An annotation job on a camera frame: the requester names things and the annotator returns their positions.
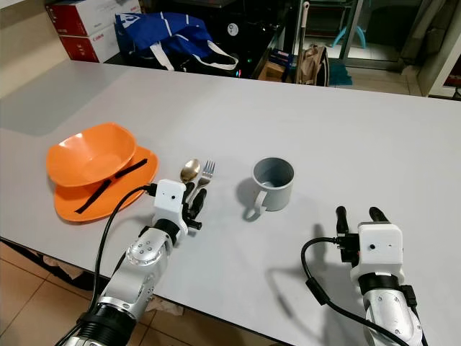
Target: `cardboard box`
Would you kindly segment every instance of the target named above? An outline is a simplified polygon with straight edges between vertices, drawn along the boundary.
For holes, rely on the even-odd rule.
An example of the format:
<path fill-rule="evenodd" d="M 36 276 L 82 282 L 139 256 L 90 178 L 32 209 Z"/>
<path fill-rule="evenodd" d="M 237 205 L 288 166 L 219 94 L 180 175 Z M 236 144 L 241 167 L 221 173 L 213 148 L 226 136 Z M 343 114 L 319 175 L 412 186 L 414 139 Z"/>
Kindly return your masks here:
<path fill-rule="evenodd" d="M 88 37 L 61 35 L 59 38 L 72 60 L 104 63 L 120 51 L 113 24 Z"/>
<path fill-rule="evenodd" d="M 138 0 L 79 0 L 46 5 L 59 35 L 90 36 L 115 22 L 116 13 L 140 13 Z"/>

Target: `mug handle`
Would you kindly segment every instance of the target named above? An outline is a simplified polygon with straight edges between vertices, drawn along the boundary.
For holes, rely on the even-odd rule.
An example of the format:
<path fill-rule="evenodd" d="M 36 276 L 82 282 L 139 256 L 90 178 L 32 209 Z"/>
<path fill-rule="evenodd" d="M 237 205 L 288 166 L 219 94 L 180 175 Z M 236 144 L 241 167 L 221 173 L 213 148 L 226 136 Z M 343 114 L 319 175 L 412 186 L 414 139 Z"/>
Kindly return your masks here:
<path fill-rule="evenodd" d="M 264 211 L 266 211 L 267 207 L 264 207 L 262 203 L 264 202 L 264 199 L 266 198 L 267 191 L 259 191 L 258 197 L 256 197 L 256 200 L 254 201 L 254 211 L 256 214 L 262 214 Z"/>

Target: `metal spoon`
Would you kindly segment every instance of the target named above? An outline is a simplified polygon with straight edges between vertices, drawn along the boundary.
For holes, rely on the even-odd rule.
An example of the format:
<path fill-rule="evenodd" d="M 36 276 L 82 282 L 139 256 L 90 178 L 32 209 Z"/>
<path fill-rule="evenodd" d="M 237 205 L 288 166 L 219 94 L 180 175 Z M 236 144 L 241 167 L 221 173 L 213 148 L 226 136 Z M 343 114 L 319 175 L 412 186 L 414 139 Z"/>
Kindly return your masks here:
<path fill-rule="evenodd" d="M 181 170 L 181 181 L 191 182 L 200 172 L 200 161 L 193 159 L 188 161 Z"/>

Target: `metal fork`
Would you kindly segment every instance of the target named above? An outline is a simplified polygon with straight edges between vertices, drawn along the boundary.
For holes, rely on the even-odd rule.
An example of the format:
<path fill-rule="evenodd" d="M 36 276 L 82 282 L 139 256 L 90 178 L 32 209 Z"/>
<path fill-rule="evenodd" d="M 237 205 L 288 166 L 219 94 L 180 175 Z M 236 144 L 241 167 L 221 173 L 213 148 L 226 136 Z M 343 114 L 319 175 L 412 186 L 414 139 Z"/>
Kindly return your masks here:
<path fill-rule="evenodd" d="M 194 192 L 191 193 L 190 198 L 187 201 L 189 204 L 194 200 L 195 195 L 200 191 L 200 189 L 210 183 L 211 178 L 213 178 L 213 173 L 215 173 L 215 162 L 208 160 Z"/>

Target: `table surface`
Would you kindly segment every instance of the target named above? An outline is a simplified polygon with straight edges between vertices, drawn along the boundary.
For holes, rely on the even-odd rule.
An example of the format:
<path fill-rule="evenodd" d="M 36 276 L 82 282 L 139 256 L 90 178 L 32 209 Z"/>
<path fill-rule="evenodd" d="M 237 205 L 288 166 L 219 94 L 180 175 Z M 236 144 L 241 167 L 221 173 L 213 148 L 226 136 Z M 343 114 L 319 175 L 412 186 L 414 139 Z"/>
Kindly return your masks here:
<path fill-rule="evenodd" d="M 66 223 L 53 209 L 50 146 L 107 121 L 154 151 L 154 181 L 187 160 L 216 161 L 204 226 L 174 250 L 156 294 L 294 345 L 366 345 L 362 328 L 319 306 L 305 287 L 300 248 L 381 208 L 403 231 L 404 271 L 430 345 L 457 345 L 461 276 L 461 104 L 166 71 L 64 62 L 0 104 L 0 232 L 88 270 L 106 220 Z M 290 204 L 248 222 L 253 164 L 286 158 Z M 144 195 L 116 217 L 102 273 L 152 218 Z M 364 315 L 339 250 L 318 245 L 313 271 L 340 306 Z"/>

